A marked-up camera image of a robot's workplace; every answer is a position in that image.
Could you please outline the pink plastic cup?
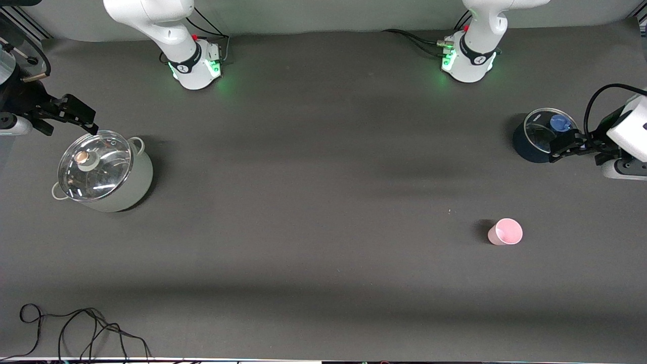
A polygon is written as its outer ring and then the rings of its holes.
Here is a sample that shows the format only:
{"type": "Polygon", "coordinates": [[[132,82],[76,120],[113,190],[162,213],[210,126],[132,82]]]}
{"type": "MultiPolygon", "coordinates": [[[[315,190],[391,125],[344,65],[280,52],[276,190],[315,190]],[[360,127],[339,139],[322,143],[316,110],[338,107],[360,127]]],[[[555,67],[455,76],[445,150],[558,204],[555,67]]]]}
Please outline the pink plastic cup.
{"type": "Polygon", "coordinates": [[[487,238],[495,246],[511,246],[519,243],[524,237],[522,226],[511,218],[497,221],[488,231],[487,238]]]}

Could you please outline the glass lid with blue knob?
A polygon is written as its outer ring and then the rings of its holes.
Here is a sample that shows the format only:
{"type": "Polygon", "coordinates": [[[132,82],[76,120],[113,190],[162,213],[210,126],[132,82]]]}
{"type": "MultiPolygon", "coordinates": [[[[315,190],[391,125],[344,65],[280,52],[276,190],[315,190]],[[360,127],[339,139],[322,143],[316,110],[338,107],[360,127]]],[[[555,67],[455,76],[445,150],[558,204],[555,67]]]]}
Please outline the glass lid with blue knob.
{"type": "Polygon", "coordinates": [[[529,143],[548,154],[552,141],[577,128],[575,120],[567,113],[555,108],[540,108],[525,117],[523,131],[529,143]]]}

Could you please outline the glass lid with metal knob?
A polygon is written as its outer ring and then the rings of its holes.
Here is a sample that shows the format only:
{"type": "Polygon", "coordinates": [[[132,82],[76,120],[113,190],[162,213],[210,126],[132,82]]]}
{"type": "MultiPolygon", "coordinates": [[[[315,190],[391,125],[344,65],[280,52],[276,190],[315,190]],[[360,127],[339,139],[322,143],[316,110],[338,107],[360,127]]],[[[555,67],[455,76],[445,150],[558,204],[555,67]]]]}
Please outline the glass lid with metal knob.
{"type": "Polygon", "coordinates": [[[58,187],[75,201],[97,201],[125,182],[131,171],[129,141],[110,130],[85,134],[72,143],[58,166],[58,187]]]}

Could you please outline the pale grey stockpot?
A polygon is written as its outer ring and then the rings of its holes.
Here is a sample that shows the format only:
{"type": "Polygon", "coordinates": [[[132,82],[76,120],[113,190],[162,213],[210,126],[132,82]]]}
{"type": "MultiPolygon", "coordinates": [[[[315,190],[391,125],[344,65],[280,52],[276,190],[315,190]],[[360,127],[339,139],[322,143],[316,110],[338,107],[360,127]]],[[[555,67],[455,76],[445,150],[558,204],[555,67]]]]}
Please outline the pale grey stockpot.
{"type": "MultiPolygon", "coordinates": [[[[123,182],[118,187],[118,189],[116,189],[116,191],[102,198],[101,200],[86,202],[76,201],[77,203],[85,205],[86,207],[97,210],[99,212],[111,213],[129,209],[130,207],[136,205],[139,200],[141,200],[141,198],[146,195],[148,189],[152,184],[154,175],[152,160],[146,153],[146,144],[144,143],[143,139],[136,136],[133,138],[127,138],[127,140],[131,145],[133,156],[131,171],[128,174],[125,182],[123,182]]],[[[58,171],[57,181],[51,189],[52,197],[58,201],[71,200],[62,193],[60,187],[58,187],[57,182],[58,171]]]]}

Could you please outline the dark grey table mat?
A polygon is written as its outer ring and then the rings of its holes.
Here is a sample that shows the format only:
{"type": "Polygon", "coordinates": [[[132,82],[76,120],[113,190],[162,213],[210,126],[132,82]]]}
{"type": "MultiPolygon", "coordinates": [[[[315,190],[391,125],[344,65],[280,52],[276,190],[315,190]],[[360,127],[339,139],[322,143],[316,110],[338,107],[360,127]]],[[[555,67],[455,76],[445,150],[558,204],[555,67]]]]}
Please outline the dark grey table mat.
{"type": "Polygon", "coordinates": [[[647,86],[635,19],[513,28],[474,84],[385,32],[236,37],[198,92],[150,41],[44,46],[47,90],[143,138],[155,175],[100,213],[51,197],[81,129],[0,138],[0,357],[35,303],[156,357],[647,362],[647,183],[511,146],[515,114],[647,86]],[[495,246],[504,218],[524,237],[495,246]]]}

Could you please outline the aluminium frame rail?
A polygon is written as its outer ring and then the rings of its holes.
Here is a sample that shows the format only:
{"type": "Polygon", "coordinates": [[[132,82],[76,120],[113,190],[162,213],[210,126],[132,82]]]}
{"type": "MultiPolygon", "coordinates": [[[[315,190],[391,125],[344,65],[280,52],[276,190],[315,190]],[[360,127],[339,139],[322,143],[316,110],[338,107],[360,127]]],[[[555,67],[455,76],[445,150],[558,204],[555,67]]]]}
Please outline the aluminium frame rail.
{"type": "Polygon", "coordinates": [[[0,7],[0,18],[6,18],[9,22],[13,23],[23,33],[28,35],[34,41],[42,41],[44,39],[53,39],[53,35],[42,27],[33,17],[27,14],[25,9],[20,6],[4,6],[0,7]]]}

